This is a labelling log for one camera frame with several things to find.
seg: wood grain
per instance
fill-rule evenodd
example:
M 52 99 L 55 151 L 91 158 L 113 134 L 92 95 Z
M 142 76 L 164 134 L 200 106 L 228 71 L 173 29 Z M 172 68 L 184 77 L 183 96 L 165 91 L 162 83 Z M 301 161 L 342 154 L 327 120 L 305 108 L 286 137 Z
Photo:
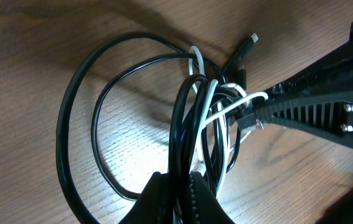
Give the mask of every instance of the wood grain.
M 292 76 L 343 44 L 353 1 L 0 0 L 0 223 L 76 223 L 55 168 L 55 125 L 64 91 L 98 44 L 146 30 L 184 47 L 197 45 L 221 64 L 235 45 L 260 38 L 245 60 L 249 91 Z M 132 40 L 106 52 L 73 105 L 70 160 L 76 187 L 103 223 L 133 206 L 105 183 L 93 159 L 89 129 L 99 92 L 113 76 L 169 52 Z M 103 106 L 103 159 L 121 184 L 141 191 L 152 172 L 167 170 L 173 102 L 186 62 L 164 62 L 116 86 Z M 353 150 L 269 125 L 242 145 L 220 203 L 236 223 L 313 223 L 353 189 Z

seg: brown tabletop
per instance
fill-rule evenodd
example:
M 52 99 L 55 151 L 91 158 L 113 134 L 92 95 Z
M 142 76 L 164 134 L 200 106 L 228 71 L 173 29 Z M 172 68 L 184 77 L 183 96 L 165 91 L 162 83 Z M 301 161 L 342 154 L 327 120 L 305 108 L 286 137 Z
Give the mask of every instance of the brown tabletop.
M 0 223 L 76 223 L 55 167 L 55 128 L 66 86 L 98 44 L 130 31 L 160 34 L 222 64 L 238 41 L 259 41 L 244 60 L 248 91 L 282 81 L 348 40 L 353 1 L 0 0 Z M 170 52 L 132 40 L 106 52 L 83 80 L 70 123 L 76 187 L 102 223 L 133 202 L 101 177 L 90 142 L 104 85 L 148 57 Z M 167 171 L 169 122 L 186 62 L 145 68 L 118 84 L 99 120 L 103 159 L 122 185 L 140 192 Z M 241 146 L 219 200 L 236 223 L 313 223 L 353 189 L 353 150 L 268 125 Z

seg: white cable end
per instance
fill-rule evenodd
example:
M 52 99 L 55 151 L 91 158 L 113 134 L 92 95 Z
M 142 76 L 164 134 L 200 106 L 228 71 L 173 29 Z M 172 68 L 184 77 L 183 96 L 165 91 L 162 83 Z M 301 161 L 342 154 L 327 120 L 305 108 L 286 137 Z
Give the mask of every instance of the white cable end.
M 256 43 L 259 40 L 259 38 L 258 38 L 256 33 L 252 34 L 251 38 L 254 41 L 254 43 Z

